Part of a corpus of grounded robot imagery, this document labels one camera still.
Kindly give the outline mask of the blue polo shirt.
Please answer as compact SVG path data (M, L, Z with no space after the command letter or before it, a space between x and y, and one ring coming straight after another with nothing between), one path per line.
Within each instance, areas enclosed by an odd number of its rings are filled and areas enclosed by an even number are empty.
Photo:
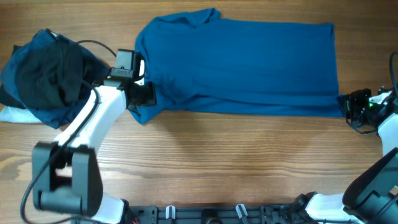
M215 8L159 16L135 42L164 110L340 117L334 27L223 18Z

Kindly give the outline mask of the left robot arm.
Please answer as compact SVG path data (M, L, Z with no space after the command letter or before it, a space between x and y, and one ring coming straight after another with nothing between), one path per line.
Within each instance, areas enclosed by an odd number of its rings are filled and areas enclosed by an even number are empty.
M91 95L78 116L53 142L33 148L32 181L21 202L21 217L27 218L31 195L36 209L67 214L77 223L135 223L127 201L104 193L96 155L125 110L155 104L155 87L125 77L83 84Z

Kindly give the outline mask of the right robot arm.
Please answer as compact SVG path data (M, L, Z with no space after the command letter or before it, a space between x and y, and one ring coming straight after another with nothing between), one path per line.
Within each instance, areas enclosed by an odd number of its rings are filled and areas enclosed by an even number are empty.
M355 179L343 194L300 195L287 214L290 223L397 223L397 89L369 89L339 98L349 127L359 134L376 134L382 158Z

